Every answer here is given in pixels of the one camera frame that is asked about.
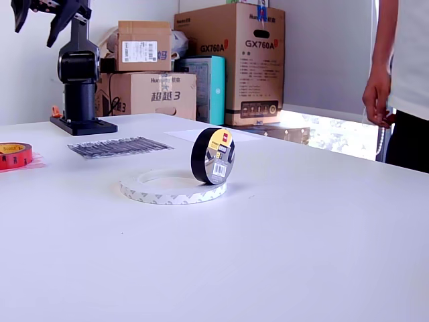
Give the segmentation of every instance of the white shirt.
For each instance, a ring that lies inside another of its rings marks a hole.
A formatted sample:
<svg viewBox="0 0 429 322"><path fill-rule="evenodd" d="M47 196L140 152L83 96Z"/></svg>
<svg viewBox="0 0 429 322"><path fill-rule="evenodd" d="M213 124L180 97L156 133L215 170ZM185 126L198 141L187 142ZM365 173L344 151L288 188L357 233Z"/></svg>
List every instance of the white shirt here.
<svg viewBox="0 0 429 322"><path fill-rule="evenodd" d="M389 105L429 120L429 0L399 0Z"/></svg>

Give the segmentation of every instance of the red tape roll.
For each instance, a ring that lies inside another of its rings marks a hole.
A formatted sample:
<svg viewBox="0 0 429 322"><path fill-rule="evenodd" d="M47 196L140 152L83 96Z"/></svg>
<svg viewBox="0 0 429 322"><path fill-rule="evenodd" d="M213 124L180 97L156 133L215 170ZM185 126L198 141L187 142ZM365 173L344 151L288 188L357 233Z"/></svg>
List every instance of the red tape roll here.
<svg viewBox="0 0 429 322"><path fill-rule="evenodd" d="M33 148L25 143L0 143L0 170L21 168L33 161Z"/></svg>

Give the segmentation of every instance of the black tape roll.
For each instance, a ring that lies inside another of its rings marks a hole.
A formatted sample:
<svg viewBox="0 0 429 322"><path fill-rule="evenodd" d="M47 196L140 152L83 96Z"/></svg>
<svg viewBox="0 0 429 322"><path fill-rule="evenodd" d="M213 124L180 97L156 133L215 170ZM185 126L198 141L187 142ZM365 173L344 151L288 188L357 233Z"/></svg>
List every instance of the black tape roll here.
<svg viewBox="0 0 429 322"><path fill-rule="evenodd" d="M231 173L234 160L235 144L232 134L225 129L205 129L192 149L192 173L197 180L206 184L223 184Z"/></svg>

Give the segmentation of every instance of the person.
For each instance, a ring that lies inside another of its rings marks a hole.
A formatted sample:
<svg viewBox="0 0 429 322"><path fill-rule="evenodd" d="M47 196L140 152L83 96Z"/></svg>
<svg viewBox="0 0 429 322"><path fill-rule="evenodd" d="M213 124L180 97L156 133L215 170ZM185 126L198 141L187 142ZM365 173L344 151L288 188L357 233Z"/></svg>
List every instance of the person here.
<svg viewBox="0 0 429 322"><path fill-rule="evenodd" d="M368 119L386 129L395 123L386 163L429 173L429 0L379 4L363 94ZM396 115L389 115L387 105L397 109Z"/></svg>

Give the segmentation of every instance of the teal box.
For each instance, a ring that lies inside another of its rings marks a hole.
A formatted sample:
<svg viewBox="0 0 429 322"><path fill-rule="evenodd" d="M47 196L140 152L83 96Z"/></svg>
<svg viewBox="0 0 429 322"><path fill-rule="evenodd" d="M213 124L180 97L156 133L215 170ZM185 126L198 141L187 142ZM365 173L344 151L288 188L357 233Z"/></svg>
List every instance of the teal box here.
<svg viewBox="0 0 429 322"><path fill-rule="evenodd" d="M225 122L225 58L195 56L180 59L178 72L196 75L196 120L213 125Z"/></svg>

